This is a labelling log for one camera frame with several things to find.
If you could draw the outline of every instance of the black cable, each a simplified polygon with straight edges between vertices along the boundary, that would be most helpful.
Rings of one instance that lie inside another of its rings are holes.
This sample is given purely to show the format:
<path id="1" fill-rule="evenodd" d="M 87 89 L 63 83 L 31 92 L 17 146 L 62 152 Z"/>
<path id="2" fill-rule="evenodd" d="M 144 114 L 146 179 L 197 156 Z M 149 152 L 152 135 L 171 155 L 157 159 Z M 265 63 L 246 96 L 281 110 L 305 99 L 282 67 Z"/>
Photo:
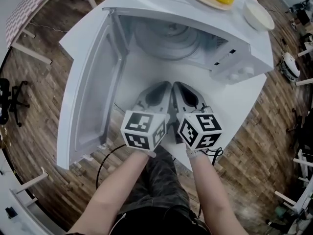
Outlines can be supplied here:
<path id="1" fill-rule="evenodd" d="M 277 41 L 277 43 L 280 45 L 280 48 L 283 50 L 283 45 L 282 45 L 282 41 L 278 41 L 277 38 L 274 36 L 273 32 L 270 31 L 270 33 L 272 34 L 272 36 L 275 38 L 275 40 Z"/>
<path id="2" fill-rule="evenodd" d="M 271 10 L 271 9 L 267 9 L 267 8 L 265 8 L 267 11 L 272 11 L 272 12 L 276 12 L 276 13 L 280 13 L 280 14 L 283 14 L 283 13 L 281 13 L 280 11 L 276 11 L 276 10 Z"/>
<path id="3" fill-rule="evenodd" d="M 224 151 L 222 150 L 221 147 L 218 148 L 218 149 L 216 149 L 215 151 L 210 150 L 210 149 L 207 149 L 207 150 L 210 151 L 210 152 L 215 152 L 215 154 L 213 155 L 214 157 L 213 157 L 213 161 L 212 161 L 212 165 L 214 166 L 217 157 L 221 156 L 221 155 L 224 153 Z M 207 154 L 207 152 L 205 152 L 205 151 L 203 151 L 203 150 L 200 150 L 200 151 L 203 152 L 203 153 L 204 153 L 205 155 L 207 155 L 207 156 L 212 156 L 212 155 Z M 201 207 L 201 205 L 200 205 L 199 213 L 198 213 L 198 219 L 200 219 L 201 211 L 202 211 L 202 207 Z"/>
<path id="4" fill-rule="evenodd" d="M 99 180 L 99 174 L 100 174 L 100 171 L 101 171 L 101 167 L 103 166 L 104 164 L 104 161 L 109 157 L 109 155 L 111 155 L 114 151 L 118 150 L 119 148 L 122 148 L 123 146 L 125 146 L 126 144 L 122 144 L 120 145 L 119 147 L 115 148 L 113 151 L 111 151 L 105 158 L 104 160 L 102 161 L 100 167 L 99 167 L 99 170 L 98 170 L 98 174 L 97 174 L 97 179 L 96 179 L 96 189 L 98 189 L 98 180 Z"/>
<path id="5" fill-rule="evenodd" d="M 174 206 L 171 206 L 170 208 L 168 208 L 166 210 L 166 212 L 164 213 L 164 216 L 163 216 L 163 219 L 162 221 L 164 222 L 164 219 L 165 219 L 165 216 L 166 214 L 170 211 L 170 210 L 173 210 L 175 208 L 180 208 L 180 209 L 184 209 L 185 211 L 188 212 L 189 214 L 189 217 L 192 219 L 192 222 L 196 223 L 195 222 L 195 219 L 197 218 L 196 215 L 193 213 L 193 211 L 191 211 L 189 208 L 187 208 L 186 206 L 182 206 L 182 205 L 174 205 Z"/>

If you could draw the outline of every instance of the hardwood floor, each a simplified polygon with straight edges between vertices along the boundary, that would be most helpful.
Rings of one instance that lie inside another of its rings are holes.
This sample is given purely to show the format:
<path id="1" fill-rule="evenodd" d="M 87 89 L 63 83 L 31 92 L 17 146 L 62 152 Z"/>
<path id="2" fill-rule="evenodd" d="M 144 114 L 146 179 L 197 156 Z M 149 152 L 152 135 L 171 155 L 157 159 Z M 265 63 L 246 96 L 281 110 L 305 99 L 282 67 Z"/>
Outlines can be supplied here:
<path id="1" fill-rule="evenodd" d="M 258 1 L 266 9 L 274 11 L 269 11 L 276 26 L 270 34 L 274 63 L 278 63 L 281 57 L 281 38 L 287 42 L 289 52 L 296 56 L 299 52 L 298 35 L 289 24 L 290 15 L 284 14 L 286 7 L 280 0 Z M 32 22 L 68 31 L 89 11 L 87 1 L 51 0 Z M 92 160 L 82 160 L 72 165 L 69 171 L 58 168 L 55 165 L 57 131 L 72 60 L 58 44 L 64 33 L 34 25 L 27 29 L 35 32 L 36 38 L 21 36 L 19 41 L 53 62 L 45 65 L 18 50 L 11 51 L 0 76 L 8 78 L 11 85 L 29 81 L 21 98 L 30 104 L 30 108 L 19 110 L 22 128 L 17 127 L 13 115 L 4 126 L 8 135 L 7 151 L 24 182 L 38 176 L 41 167 L 45 168 L 49 179 L 30 191 L 39 199 L 46 213 L 67 230 L 95 192 L 96 173 L 104 156 L 123 144 L 119 134 L 123 112 L 117 107 L 114 109 L 107 145 L 98 148 Z M 301 60 L 299 63 L 301 79 L 313 77 Z M 268 227 L 264 220 L 273 215 L 278 205 L 274 191 L 288 194 L 289 186 L 295 181 L 294 151 L 289 150 L 292 136 L 286 134 L 286 129 L 295 123 L 292 108 L 296 108 L 299 114 L 307 112 L 310 90 L 310 86 L 296 87 L 289 83 L 278 70 L 269 72 L 255 106 L 215 166 L 234 211 L 249 234 L 266 233 Z M 101 171 L 101 180 L 130 153 L 131 150 L 125 148 L 111 155 Z M 192 174 L 181 166 L 178 166 L 178 174 L 190 195 L 193 211 L 198 212 Z"/>

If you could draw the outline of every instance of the table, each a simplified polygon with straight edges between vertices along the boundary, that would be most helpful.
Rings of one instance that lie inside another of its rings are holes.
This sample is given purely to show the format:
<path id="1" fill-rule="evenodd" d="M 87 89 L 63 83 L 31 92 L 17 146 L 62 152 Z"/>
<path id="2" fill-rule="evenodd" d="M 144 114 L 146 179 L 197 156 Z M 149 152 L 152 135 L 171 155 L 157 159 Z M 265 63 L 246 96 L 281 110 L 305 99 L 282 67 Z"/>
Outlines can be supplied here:
<path id="1" fill-rule="evenodd" d="M 299 163 L 299 164 L 303 164 L 306 166 L 310 166 L 313 167 L 313 163 L 301 160 L 301 159 L 293 159 L 293 161 L 295 163 Z M 285 195 L 281 194 L 278 191 L 275 191 L 275 195 L 279 196 L 280 198 L 282 198 L 283 200 L 285 200 L 284 205 L 287 206 L 288 208 L 290 208 L 291 210 L 293 210 L 296 213 L 300 213 L 302 210 L 306 209 L 311 198 L 310 195 L 313 192 L 313 177 L 309 180 L 306 179 L 302 179 L 300 178 L 300 180 L 307 182 L 308 185 L 305 188 L 304 192 L 302 193 L 301 197 L 295 202 L 291 199 L 289 199 L 288 197 L 286 197 Z"/>
<path id="2" fill-rule="evenodd" d="M 84 63 L 95 37 L 96 29 L 102 23 L 100 16 L 102 13 L 102 4 L 100 4 L 84 16 L 60 41 L 62 47 L 74 60 L 72 69 Z M 147 69 L 142 70 L 136 66 L 125 67 L 115 97 L 116 105 L 122 110 L 129 109 L 142 90 L 160 80 L 184 82 L 202 93 L 206 103 L 212 106 L 213 111 L 219 114 L 223 122 L 224 132 L 216 143 L 216 148 L 222 147 L 224 149 L 235 136 L 252 109 L 266 80 L 266 76 L 261 74 L 235 85 L 226 86 L 211 79 L 207 80 L 207 70 L 201 68 L 193 67 L 193 72 L 190 72 L 191 67 L 185 65 L 173 67 L 172 70 L 166 71 L 166 67 L 156 69 L 149 63 L 150 57 L 147 56 L 134 54 L 129 55 L 129 59 L 140 59 L 141 62 L 147 64 Z M 132 89 L 129 90 L 127 88 L 130 83 L 137 86 L 132 86 Z M 185 152 L 185 144 L 175 144 L 171 135 L 173 133 L 166 135 L 161 145 L 191 170 Z"/>
<path id="3" fill-rule="evenodd" d="M 48 180 L 46 172 L 21 185 L 0 150 L 0 227 L 4 234 L 10 235 L 64 235 L 66 232 L 55 224 L 37 206 L 37 198 L 31 198 L 25 191 L 41 180 Z M 9 219 L 5 211 L 12 207 L 17 216 Z"/>
<path id="4" fill-rule="evenodd" d="M 22 33 L 25 33 L 31 38 L 35 38 L 35 35 L 26 30 L 25 27 L 48 1 L 49 0 L 22 0 L 6 21 L 5 38 L 7 48 L 14 47 L 46 64 L 51 64 L 51 59 L 17 43 L 17 39 Z M 92 8 L 97 6 L 94 0 L 88 1 Z"/>

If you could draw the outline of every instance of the electronic equipment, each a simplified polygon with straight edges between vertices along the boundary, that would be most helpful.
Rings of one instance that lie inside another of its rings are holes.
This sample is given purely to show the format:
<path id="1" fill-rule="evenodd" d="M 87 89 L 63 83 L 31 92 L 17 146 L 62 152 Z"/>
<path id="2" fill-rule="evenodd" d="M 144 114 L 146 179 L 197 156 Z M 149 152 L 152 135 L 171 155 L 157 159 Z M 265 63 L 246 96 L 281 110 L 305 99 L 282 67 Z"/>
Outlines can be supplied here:
<path id="1" fill-rule="evenodd" d="M 297 61 L 286 52 L 282 61 L 279 64 L 279 68 L 282 74 L 284 74 L 290 82 L 296 82 L 300 76 L 300 69 Z"/>

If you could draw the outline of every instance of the white microwave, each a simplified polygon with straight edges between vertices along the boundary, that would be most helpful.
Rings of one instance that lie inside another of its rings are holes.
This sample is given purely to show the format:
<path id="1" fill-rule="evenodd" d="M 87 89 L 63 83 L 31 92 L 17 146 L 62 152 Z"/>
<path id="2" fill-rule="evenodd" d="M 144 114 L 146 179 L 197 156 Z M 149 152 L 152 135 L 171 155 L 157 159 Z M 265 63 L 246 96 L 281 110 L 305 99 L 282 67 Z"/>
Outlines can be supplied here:
<path id="1" fill-rule="evenodd" d="M 197 0 L 105 0 L 86 16 L 92 14 L 94 21 L 78 22 L 67 35 L 80 24 L 97 21 L 99 26 L 92 38 L 82 36 L 88 45 L 86 55 L 74 60 L 68 77 L 57 165 L 68 169 L 106 142 L 123 70 L 140 65 L 130 65 L 131 53 L 168 67 L 192 65 L 210 79 L 230 85 L 272 70 L 269 35 L 246 22 L 244 2 L 235 0 L 231 10 L 221 11 Z"/>

